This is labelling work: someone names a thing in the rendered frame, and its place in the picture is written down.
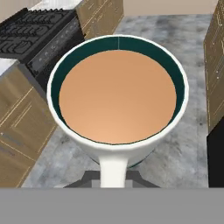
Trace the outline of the wooden tall cabinet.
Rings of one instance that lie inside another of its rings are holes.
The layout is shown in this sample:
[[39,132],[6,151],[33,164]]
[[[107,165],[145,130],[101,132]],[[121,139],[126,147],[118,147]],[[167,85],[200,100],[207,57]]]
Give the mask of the wooden tall cabinet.
[[224,0],[218,0],[204,42],[207,127],[224,116]]

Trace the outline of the wooden cabinet run beyond stove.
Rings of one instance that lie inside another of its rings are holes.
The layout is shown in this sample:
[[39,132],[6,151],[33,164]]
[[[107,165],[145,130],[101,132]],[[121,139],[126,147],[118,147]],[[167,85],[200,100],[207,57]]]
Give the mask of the wooden cabinet run beyond stove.
[[76,11],[84,39],[111,35],[123,18],[123,0],[82,0]]

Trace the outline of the black gas stove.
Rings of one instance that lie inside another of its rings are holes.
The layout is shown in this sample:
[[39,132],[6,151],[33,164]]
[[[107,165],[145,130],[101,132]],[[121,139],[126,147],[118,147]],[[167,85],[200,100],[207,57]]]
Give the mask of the black gas stove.
[[0,23],[0,58],[18,60],[43,91],[60,58],[83,41],[76,10],[23,8]]

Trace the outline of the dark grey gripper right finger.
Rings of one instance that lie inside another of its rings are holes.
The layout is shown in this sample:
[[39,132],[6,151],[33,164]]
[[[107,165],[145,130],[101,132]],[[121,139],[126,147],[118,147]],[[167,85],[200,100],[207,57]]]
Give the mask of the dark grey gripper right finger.
[[126,179],[132,180],[132,186],[134,188],[146,187],[146,188],[158,188],[157,185],[152,184],[151,182],[145,180],[140,175],[139,171],[127,171]]

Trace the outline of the black appliance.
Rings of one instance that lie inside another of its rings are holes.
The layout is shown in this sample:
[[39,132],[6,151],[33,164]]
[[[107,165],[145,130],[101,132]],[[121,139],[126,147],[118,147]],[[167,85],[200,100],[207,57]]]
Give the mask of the black appliance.
[[224,188],[224,116],[206,138],[208,185]]

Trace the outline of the white cup of tea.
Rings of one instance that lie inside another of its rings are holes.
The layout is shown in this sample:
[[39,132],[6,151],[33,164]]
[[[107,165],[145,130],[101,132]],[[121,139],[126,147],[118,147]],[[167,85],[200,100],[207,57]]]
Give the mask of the white cup of tea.
[[55,122],[122,188],[186,111],[184,68],[166,48],[133,35],[87,40],[65,53],[47,83]]

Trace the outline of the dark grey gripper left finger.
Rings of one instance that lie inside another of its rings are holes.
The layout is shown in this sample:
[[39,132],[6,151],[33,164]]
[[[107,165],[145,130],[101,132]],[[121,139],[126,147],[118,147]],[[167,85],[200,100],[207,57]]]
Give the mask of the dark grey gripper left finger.
[[72,184],[66,185],[66,188],[91,188],[93,180],[100,179],[100,172],[99,171],[85,171],[82,178],[73,182]]

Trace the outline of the wooden base cabinet run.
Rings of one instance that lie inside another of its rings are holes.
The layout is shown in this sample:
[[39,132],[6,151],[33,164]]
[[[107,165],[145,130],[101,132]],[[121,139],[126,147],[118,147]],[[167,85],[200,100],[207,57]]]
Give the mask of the wooden base cabinet run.
[[0,59],[0,187],[20,187],[57,124],[46,100],[18,68]]

